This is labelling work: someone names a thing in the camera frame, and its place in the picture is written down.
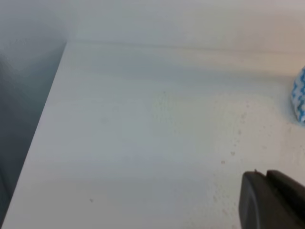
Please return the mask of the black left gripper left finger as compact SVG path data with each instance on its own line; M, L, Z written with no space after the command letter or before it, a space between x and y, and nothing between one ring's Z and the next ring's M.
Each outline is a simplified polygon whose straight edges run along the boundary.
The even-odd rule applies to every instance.
M243 173L239 198L239 219L243 229L303 229L305 205L291 205L257 171Z

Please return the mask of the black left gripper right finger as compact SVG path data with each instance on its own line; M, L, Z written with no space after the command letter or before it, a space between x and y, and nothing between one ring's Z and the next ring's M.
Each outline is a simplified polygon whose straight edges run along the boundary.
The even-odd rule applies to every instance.
M268 170L266 176L289 204L305 204L305 187L302 184L277 170Z

